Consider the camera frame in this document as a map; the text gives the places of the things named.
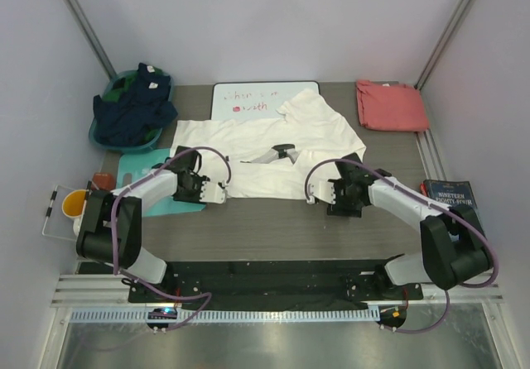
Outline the white printed t-shirt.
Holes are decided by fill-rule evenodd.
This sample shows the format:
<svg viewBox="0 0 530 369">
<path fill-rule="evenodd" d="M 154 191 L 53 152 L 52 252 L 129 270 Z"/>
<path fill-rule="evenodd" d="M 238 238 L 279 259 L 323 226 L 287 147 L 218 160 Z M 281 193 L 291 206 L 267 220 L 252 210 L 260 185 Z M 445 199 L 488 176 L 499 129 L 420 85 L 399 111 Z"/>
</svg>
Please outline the white printed t-shirt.
<svg viewBox="0 0 530 369">
<path fill-rule="evenodd" d="M 200 147 L 200 175 L 228 183 L 235 199 L 304 199 L 306 176 L 318 163 L 366 145 L 346 118 L 305 89 L 287 100 L 278 118 L 179 121 L 171 151 Z"/>
</svg>

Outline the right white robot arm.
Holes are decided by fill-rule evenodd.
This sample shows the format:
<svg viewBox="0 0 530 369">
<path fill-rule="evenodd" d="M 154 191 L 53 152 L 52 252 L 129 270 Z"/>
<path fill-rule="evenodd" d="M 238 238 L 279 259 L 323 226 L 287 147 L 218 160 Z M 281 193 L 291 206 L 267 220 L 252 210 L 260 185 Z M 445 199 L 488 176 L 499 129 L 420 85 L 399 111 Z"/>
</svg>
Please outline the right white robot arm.
<svg viewBox="0 0 530 369">
<path fill-rule="evenodd" d="M 368 206 L 399 218 L 418 233 L 421 250 L 387 260 L 373 286 L 391 299 L 406 284 L 430 281 L 442 290 L 481 289 L 499 275 L 499 259 L 484 235 L 478 214 L 467 204 L 450 206 L 408 188 L 384 170 L 373 170 L 352 154 L 334 159 L 339 178 L 306 179 L 308 199 L 328 204 L 339 216 L 361 216 Z"/>
</svg>

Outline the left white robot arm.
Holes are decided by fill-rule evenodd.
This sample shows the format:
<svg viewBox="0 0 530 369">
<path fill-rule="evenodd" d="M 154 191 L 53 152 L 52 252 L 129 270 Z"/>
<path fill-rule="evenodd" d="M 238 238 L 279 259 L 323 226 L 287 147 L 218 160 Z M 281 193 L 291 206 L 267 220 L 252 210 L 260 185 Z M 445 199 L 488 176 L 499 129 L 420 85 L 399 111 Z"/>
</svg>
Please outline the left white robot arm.
<svg viewBox="0 0 530 369">
<path fill-rule="evenodd" d="M 147 284 L 157 301 L 170 300 L 176 292 L 174 270 L 143 247 L 143 215 L 166 198 L 206 204 L 212 184 L 211 178 L 199 174 L 201 167 L 200 152 L 180 146 L 173 157 L 154 165 L 141 179 L 88 194 L 76 232 L 78 256 Z"/>
</svg>

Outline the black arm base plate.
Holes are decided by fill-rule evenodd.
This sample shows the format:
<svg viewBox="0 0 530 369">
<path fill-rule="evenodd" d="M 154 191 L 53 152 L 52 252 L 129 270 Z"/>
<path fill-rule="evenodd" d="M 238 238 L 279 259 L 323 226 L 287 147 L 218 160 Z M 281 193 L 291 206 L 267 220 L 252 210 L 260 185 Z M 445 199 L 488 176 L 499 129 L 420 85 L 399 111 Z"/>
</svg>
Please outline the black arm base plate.
<svg viewBox="0 0 530 369">
<path fill-rule="evenodd" d="M 185 297 L 177 289 L 177 282 L 189 280 L 192 277 L 214 281 L 227 281 L 230 276 L 261 276 L 266 282 L 271 282 L 275 286 L 286 285 L 287 281 L 295 277 L 307 284 L 317 283 L 317 277 L 329 276 L 332 281 L 346 276 L 353 278 L 360 274 L 369 273 L 369 282 L 376 286 L 378 290 L 389 291 L 396 287 L 391 285 L 383 272 L 384 260 L 330 260 L 330 261 L 173 261 L 170 262 L 176 283 L 166 290 L 162 287 L 153 286 L 150 290 L 168 297 L 179 296 L 179 301 L 183 309 L 217 311 L 262 311 L 262 312 L 284 312 L 284 311 L 326 311 L 326 310 L 348 310 L 365 309 L 368 304 L 356 304 L 345 300 L 314 299 L 302 301 L 294 304 L 290 310 L 272 311 L 272 306 L 266 302 L 257 302 L 251 299 L 248 304 L 231 305 L 227 299 L 222 299 L 220 304 L 212 300 L 211 293 L 202 293 L 197 297 Z M 406 284 L 427 284 L 430 281 L 421 283 Z"/>
</svg>

